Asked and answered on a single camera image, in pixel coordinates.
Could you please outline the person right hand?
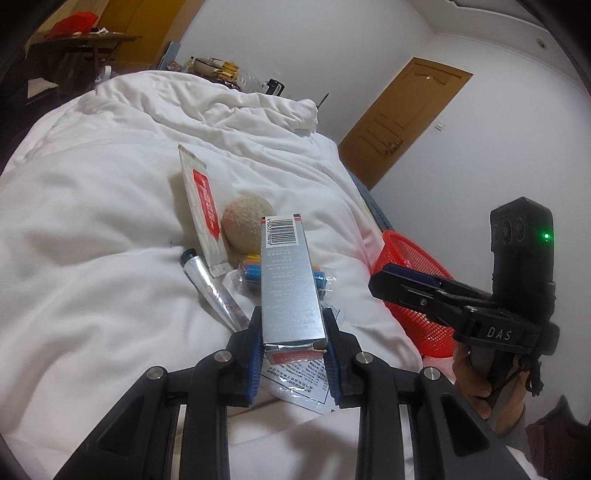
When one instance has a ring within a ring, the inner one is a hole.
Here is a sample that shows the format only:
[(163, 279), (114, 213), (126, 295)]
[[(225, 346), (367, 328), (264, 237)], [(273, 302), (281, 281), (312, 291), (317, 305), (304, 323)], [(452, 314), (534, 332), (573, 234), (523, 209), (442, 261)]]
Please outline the person right hand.
[[(473, 367), (470, 347), (457, 343), (454, 352), (453, 372), (456, 376), (456, 387), (485, 420), (492, 414), (491, 406), (486, 399), (492, 393), (492, 386), (480, 376)], [(517, 379), (509, 398), (501, 410), (494, 431), (502, 437), (509, 434), (525, 432), (525, 398), (528, 373), (522, 372)]]

